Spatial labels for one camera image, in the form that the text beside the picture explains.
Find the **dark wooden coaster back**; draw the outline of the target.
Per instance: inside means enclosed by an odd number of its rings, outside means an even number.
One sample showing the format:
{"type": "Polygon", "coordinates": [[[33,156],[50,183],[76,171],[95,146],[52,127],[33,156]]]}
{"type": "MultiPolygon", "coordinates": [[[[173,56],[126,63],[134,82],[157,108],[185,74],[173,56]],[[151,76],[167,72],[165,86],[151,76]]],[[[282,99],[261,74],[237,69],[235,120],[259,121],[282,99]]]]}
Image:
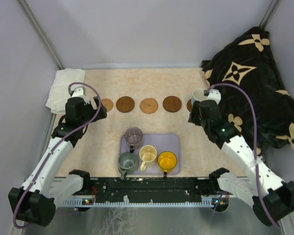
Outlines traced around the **dark wooden coaster back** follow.
{"type": "Polygon", "coordinates": [[[191,103],[191,99],[189,99],[188,102],[187,102],[187,110],[188,110],[189,112],[192,111],[192,103],[191,103]]]}

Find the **white mug blue handle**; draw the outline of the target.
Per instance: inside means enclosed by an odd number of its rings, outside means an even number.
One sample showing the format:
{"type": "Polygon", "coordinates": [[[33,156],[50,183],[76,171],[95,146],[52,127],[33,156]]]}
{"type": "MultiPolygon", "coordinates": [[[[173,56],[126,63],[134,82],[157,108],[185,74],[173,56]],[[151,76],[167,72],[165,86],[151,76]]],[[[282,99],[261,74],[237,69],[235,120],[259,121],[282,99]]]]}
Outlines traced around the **white mug blue handle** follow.
{"type": "Polygon", "coordinates": [[[191,97],[191,105],[193,106],[196,101],[204,101],[206,100],[207,96],[205,95],[205,90],[202,88],[195,89],[192,93],[191,97]]]}

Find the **woven rattan coaster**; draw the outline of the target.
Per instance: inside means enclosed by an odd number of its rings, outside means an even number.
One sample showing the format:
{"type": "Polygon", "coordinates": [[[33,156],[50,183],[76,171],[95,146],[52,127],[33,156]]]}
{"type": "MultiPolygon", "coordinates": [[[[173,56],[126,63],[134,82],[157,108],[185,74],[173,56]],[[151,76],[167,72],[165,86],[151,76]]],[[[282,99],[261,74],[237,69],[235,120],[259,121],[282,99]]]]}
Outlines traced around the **woven rattan coaster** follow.
{"type": "Polygon", "coordinates": [[[145,98],[140,103],[140,110],[145,114],[155,113],[158,107],[158,102],[154,98],[145,98]]]}
{"type": "Polygon", "coordinates": [[[108,98],[102,99],[101,103],[102,103],[102,106],[106,108],[107,112],[110,112],[114,106],[113,101],[108,98]]]}

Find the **smoky purple glass mug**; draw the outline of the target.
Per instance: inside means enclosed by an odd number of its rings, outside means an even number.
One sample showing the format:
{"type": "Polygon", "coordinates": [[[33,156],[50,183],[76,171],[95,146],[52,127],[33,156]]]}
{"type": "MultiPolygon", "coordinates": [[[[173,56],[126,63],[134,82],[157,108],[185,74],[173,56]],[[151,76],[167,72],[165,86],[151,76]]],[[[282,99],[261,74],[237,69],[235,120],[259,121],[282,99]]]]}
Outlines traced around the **smoky purple glass mug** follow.
{"type": "Polygon", "coordinates": [[[129,152],[133,153],[143,145],[143,132],[138,127],[130,127],[124,134],[124,139],[129,145],[129,152]]]}

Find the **amber yellow glass mug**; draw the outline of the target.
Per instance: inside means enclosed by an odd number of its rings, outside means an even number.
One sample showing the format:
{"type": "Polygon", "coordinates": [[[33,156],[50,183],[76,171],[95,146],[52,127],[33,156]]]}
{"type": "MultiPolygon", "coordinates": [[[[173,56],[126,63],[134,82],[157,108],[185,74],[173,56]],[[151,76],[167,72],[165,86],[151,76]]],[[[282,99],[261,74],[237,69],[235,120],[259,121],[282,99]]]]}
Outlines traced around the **amber yellow glass mug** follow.
{"type": "Polygon", "coordinates": [[[177,165],[177,157],[170,151],[162,152],[157,159],[158,166],[163,172],[163,177],[167,178],[167,175],[174,170],[177,165]]]}

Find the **cream yellow mug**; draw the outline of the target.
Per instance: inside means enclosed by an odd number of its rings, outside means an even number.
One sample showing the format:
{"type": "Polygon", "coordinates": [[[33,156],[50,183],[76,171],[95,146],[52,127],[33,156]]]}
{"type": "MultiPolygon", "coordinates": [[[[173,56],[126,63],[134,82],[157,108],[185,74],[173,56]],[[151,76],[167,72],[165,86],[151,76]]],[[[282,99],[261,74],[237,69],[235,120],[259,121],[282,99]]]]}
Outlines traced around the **cream yellow mug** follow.
{"type": "Polygon", "coordinates": [[[142,161],[140,171],[144,172],[147,168],[153,167],[157,158],[157,150],[152,145],[145,145],[139,151],[139,157],[142,161]]]}

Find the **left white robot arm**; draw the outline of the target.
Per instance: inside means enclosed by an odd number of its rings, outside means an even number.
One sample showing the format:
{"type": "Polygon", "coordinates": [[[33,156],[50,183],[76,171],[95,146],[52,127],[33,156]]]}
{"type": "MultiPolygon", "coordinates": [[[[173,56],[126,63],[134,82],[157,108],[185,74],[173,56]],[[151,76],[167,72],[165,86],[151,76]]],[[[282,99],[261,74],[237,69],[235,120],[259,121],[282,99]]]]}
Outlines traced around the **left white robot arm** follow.
{"type": "Polygon", "coordinates": [[[90,174],[72,170],[59,182],[54,178],[66,157],[85,135],[88,125],[107,117],[107,109],[99,96],[94,97],[97,106],[84,96],[72,96],[65,105],[65,114],[53,130],[49,145],[31,175],[19,188],[12,188],[8,200],[13,212],[13,225],[17,229],[30,224],[47,226],[56,209],[76,192],[91,191],[90,174]]]}

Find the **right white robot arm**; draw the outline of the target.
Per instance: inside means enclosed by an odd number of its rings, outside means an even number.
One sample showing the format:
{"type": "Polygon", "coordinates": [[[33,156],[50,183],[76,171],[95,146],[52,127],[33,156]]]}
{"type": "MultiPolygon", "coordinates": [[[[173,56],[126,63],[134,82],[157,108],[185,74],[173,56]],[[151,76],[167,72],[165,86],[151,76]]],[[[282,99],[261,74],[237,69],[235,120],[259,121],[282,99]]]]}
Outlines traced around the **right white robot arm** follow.
{"type": "Polygon", "coordinates": [[[201,126],[208,139],[230,156],[249,179],[244,183],[228,170],[209,181],[209,188],[219,194],[227,191],[248,204],[257,218],[271,226],[294,211],[294,182],[285,182],[256,159],[233,123],[224,120],[214,100],[193,103],[189,122],[201,126]]]}

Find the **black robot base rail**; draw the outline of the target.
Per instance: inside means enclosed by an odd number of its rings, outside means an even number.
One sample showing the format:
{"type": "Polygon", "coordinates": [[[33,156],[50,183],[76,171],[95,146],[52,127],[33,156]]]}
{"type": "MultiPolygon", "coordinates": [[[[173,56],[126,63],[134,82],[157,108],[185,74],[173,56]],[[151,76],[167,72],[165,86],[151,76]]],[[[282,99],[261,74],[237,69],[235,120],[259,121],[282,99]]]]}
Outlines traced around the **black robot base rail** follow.
{"type": "Polygon", "coordinates": [[[83,197],[85,206],[190,205],[223,212],[229,205],[229,193],[222,192],[209,178],[198,177],[98,177],[90,179],[74,196],[83,197]]]}

